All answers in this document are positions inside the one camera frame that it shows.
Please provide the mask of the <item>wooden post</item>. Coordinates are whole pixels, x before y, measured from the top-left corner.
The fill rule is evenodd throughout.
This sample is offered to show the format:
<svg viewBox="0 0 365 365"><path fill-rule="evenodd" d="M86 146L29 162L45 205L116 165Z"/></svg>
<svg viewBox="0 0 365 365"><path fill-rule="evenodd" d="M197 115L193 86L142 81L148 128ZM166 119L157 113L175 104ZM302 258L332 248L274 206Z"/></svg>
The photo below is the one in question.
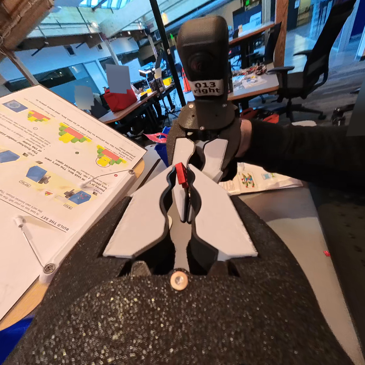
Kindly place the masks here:
<svg viewBox="0 0 365 365"><path fill-rule="evenodd" d="M280 33L277 39L274 61L275 67L284 66L285 60L285 47L286 47L286 27L288 20L288 0L276 0L275 6L275 23L281 23Z"/></svg>

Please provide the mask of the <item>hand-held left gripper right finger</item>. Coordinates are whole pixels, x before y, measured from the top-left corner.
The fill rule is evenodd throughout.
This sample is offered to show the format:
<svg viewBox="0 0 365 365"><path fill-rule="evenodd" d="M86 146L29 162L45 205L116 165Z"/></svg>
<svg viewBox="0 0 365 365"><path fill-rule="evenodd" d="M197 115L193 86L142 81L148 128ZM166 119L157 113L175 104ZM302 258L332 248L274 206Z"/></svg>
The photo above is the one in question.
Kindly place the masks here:
<svg viewBox="0 0 365 365"><path fill-rule="evenodd" d="M214 261L257 257L258 252L240 218L230 194L202 171L190 171L191 193L200 206L194 209L197 238L217 250Z"/></svg>

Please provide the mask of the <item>person's right hand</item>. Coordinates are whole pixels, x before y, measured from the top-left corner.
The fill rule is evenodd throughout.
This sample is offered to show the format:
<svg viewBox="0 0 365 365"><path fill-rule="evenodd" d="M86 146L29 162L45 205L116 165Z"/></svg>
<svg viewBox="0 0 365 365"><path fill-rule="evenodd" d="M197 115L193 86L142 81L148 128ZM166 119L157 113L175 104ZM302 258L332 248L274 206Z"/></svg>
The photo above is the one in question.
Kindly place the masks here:
<svg viewBox="0 0 365 365"><path fill-rule="evenodd" d="M241 119L240 132L241 132L240 145L235 156L236 158L243 157L250 147L252 139L251 121L247 119Z"/></svg>

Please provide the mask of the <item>red connector piece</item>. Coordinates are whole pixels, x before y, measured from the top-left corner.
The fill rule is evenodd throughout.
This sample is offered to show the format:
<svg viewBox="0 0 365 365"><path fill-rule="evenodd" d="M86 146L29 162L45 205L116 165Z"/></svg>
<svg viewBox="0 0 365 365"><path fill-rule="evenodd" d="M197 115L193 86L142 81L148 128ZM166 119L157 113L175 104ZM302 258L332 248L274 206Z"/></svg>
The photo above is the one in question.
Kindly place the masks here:
<svg viewBox="0 0 365 365"><path fill-rule="evenodd" d="M186 167L184 166L184 164L182 162L175 164L175 169L179 185L181 185L183 189L189 188Z"/></svg>

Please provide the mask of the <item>loose printed paper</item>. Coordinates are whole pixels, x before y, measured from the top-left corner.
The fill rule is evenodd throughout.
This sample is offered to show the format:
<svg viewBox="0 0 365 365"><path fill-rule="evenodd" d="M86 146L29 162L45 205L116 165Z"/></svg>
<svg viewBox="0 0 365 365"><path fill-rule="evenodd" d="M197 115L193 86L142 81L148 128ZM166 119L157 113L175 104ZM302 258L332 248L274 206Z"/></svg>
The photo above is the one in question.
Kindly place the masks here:
<svg viewBox="0 0 365 365"><path fill-rule="evenodd" d="M248 163L237 163L237 174L232 180L219 185L231 195L258 193L266 190L302 187L303 183L295 178L272 173L262 167Z"/></svg>

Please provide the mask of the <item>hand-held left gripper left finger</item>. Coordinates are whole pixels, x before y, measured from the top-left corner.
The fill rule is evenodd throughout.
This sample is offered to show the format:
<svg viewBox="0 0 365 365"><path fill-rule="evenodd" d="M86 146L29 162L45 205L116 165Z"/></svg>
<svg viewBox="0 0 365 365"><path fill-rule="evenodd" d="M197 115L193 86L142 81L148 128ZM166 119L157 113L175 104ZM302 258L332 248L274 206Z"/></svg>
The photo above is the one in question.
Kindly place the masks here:
<svg viewBox="0 0 365 365"><path fill-rule="evenodd" d="M167 237L167 213L173 203L175 168L169 167L131 195L104 257L132 259Z"/></svg>

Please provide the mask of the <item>black perforated board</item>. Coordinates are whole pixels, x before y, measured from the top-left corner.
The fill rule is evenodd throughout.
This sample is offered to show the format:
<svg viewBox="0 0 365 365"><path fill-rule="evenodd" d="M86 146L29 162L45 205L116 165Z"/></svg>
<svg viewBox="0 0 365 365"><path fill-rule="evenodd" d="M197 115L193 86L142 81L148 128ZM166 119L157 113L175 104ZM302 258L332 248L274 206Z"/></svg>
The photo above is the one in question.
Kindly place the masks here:
<svg viewBox="0 0 365 365"><path fill-rule="evenodd" d="M365 198L309 184L327 247L355 327L365 350Z"/></svg>

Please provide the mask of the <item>black pole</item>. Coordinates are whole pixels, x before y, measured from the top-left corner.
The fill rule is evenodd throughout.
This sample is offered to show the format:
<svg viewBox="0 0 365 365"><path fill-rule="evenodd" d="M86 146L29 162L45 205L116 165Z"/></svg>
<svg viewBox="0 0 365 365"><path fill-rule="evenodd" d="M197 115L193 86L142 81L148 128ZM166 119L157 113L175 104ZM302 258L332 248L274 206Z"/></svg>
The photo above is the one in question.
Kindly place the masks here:
<svg viewBox="0 0 365 365"><path fill-rule="evenodd" d="M171 48L168 43L165 27L164 27L164 24L162 21L161 12L160 12L160 9L158 7L158 3L156 0L150 0L149 2L151 5L151 8L152 8L152 12L153 12L156 24L157 24L157 28L158 28L158 31L159 31L159 34L160 34L160 37L162 40L164 50L166 52L167 61L168 61L168 64L169 64L169 67L171 70L171 74L172 74L172 77L174 80L174 84L175 84L178 96L179 96L180 104L181 104L181 107L184 107L184 106L186 106L186 101L185 101L185 97L183 94L183 90L181 88L180 79L179 79L177 71L176 71L176 66L175 66L175 62L174 62L174 59L173 59L173 56L171 53Z"/></svg>

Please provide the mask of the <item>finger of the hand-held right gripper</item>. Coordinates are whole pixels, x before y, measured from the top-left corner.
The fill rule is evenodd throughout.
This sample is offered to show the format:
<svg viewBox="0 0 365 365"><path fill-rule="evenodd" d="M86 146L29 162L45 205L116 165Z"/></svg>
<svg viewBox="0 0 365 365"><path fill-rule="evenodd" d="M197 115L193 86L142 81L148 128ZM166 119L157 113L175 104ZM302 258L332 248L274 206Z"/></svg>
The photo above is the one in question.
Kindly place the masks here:
<svg viewBox="0 0 365 365"><path fill-rule="evenodd" d="M228 140L212 140L203 146L204 164L202 173L215 183L220 183L223 176L222 165Z"/></svg>
<svg viewBox="0 0 365 365"><path fill-rule="evenodd" d="M175 164L182 162L184 166L188 166L188 162L191 156L194 154L195 144L189 139L176 139L175 150L172 165L175 167ZM177 206L177 210L180 216L181 222L186 222L188 208L189 208L189 193L188 188L183 189L181 185L179 185L177 177L176 183L173 188L173 194Z"/></svg>

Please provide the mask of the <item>wooden side table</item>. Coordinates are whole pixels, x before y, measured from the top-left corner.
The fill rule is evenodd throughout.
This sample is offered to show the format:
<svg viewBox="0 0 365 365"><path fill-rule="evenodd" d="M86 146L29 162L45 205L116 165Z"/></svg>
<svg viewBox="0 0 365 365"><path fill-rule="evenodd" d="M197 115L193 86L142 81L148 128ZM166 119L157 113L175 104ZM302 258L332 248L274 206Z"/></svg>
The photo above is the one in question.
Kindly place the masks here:
<svg viewBox="0 0 365 365"><path fill-rule="evenodd" d="M113 122L117 122L117 121L123 119L124 117L130 115L132 112L139 111L139 110L141 110L142 107L147 106L147 103L149 101L151 101L152 98L157 95L158 95L157 91L151 92L151 93L147 94L147 96L144 99L135 102L134 104L127 107L125 110L118 111L115 113L110 111L107 114L105 114L104 116L102 116L101 118L99 118L98 120L100 122L102 122L103 124L110 124Z"/></svg>

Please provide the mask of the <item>red tote bag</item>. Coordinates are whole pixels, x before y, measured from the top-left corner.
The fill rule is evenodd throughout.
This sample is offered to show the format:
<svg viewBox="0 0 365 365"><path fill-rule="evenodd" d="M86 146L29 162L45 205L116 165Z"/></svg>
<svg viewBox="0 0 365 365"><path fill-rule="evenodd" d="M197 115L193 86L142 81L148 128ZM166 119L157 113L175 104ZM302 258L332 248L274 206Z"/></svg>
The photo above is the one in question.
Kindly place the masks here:
<svg viewBox="0 0 365 365"><path fill-rule="evenodd" d="M127 89L126 93L122 94L112 93L107 88L104 93L104 99L113 113L123 111L138 101L132 89Z"/></svg>

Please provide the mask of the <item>blue bin with papers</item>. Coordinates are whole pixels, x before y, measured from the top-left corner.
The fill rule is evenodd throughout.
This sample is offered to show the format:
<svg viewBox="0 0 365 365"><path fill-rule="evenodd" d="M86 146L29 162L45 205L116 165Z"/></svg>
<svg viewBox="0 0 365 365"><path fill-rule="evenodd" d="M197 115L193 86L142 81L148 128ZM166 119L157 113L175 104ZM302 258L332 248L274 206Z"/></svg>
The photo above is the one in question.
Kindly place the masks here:
<svg viewBox="0 0 365 365"><path fill-rule="evenodd" d="M160 159L163 161L166 167L169 167L167 158L167 146L166 143L156 143L154 150L159 155Z"/></svg>

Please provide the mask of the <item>blue parts bin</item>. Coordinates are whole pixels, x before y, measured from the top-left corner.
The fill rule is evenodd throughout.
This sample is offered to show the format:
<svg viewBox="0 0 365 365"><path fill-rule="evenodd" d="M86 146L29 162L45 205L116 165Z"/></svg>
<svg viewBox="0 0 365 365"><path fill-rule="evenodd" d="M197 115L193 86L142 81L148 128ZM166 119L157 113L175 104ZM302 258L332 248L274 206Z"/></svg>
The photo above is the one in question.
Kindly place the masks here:
<svg viewBox="0 0 365 365"><path fill-rule="evenodd" d="M0 331L0 364L6 360L21 337L29 328L34 316L24 318L6 329Z"/></svg>

